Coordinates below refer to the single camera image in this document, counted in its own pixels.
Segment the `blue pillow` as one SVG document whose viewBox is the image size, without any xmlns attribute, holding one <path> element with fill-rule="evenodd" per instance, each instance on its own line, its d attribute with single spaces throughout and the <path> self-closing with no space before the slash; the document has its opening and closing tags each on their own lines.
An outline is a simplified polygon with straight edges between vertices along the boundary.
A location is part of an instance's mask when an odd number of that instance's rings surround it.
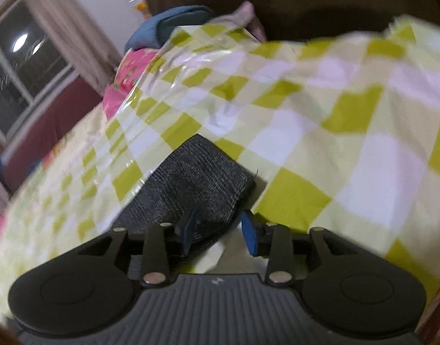
<svg viewBox="0 0 440 345">
<path fill-rule="evenodd" d="M 160 49 L 178 26 L 199 26 L 214 18 L 203 5 L 183 5 L 168 9 L 144 21 L 130 36 L 124 52 L 142 48 Z"/>
</svg>

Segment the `window with grille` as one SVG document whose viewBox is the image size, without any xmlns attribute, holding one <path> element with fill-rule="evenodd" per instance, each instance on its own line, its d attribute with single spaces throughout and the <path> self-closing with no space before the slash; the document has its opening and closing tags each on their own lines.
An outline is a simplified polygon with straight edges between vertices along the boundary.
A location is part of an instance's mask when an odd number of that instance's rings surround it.
<svg viewBox="0 0 440 345">
<path fill-rule="evenodd" d="M 0 10 L 0 144 L 5 145 L 56 96 L 74 67 L 38 25 L 23 0 Z"/>
</svg>

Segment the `right beige curtain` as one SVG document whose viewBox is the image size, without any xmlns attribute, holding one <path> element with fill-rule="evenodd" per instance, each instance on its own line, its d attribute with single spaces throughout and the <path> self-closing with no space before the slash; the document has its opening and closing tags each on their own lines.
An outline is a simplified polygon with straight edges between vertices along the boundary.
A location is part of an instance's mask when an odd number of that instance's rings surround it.
<svg viewBox="0 0 440 345">
<path fill-rule="evenodd" d="M 62 56 L 98 93 L 111 84 L 120 55 L 77 0 L 24 0 Z"/>
</svg>

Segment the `floral pink yellow bedspread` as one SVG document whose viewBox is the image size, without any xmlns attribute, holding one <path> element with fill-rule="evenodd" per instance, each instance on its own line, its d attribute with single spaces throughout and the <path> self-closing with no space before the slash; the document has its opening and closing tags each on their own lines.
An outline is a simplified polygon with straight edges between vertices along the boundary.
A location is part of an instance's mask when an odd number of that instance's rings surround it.
<svg viewBox="0 0 440 345">
<path fill-rule="evenodd" d="M 24 181 L 37 169 L 48 174 L 49 182 L 57 181 L 65 175 L 76 161 L 92 148 L 94 141 L 105 130 L 106 122 L 116 114 L 158 52 L 157 49 L 148 47 L 137 51 L 129 50 L 122 58 L 113 82 L 105 88 L 102 102 L 86 114 L 43 159 L 35 164 Z M 0 158 L 0 226 L 4 223 L 4 214 L 10 205 L 11 196 L 21 188 L 20 186 L 14 193 L 10 192 L 3 182 L 3 163 L 3 159 Z"/>
</svg>

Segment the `maroon sofa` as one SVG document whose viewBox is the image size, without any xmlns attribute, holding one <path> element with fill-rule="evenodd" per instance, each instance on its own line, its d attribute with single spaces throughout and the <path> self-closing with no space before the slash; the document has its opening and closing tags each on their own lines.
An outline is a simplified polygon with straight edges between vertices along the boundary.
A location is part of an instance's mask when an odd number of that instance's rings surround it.
<svg viewBox="0 0 440 345">
<path fill-rule="evenodd" d="M 99 93 L 81 77 L 67 86 L 29 128 L 9 160 L 3 163 L 3 182 L 10 192 L 17 191 L 35 164 L 101 102 Z"/>
</svg>

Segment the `green checked plastic sheet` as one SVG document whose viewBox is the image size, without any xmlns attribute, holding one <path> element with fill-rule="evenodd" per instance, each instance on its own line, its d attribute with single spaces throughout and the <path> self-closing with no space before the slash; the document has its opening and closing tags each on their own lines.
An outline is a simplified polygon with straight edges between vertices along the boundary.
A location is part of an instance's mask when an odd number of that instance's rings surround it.
<svg viewBox="0 0 440 345">
<path fill-rule="evenodd" d="M 37 169 L 0 226 L 0 319 L 22 273 L 106 231 L 146 178 L 202 135 L 265 181 L 274 223 L 326 227 L 440 287 L 440 27 L 258 42 L 182 26 L 58 178 Z"/>
</svg>

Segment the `dark grey checked pants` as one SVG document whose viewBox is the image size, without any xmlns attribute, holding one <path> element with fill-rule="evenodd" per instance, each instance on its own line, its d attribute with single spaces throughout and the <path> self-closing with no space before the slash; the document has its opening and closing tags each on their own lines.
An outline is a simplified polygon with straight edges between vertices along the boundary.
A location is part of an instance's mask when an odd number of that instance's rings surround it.
<svg viewBox="0 0 440 345">
<path fill-rule="evenodd" d="M 194 216 L 189 259 L 215 243 L 236 221 L 255 188 L 255 175 L 202 135 L 191 136 L 150 174 L 113 222 L 129 234 Z"/>
</svg>

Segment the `orange yellow snack bag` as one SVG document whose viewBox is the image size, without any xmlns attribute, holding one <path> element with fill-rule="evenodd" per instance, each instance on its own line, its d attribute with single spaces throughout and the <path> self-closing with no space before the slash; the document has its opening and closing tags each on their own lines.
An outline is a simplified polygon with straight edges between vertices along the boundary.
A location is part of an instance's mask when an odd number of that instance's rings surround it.
<svg viewBox="0 0 440 345">
<path fill-rule="evenodd" d="M 129 0 L 128 4 L 138 12 L 145 20 L 151 18 L 151 12 L 147 0 Z"/>
</svg>

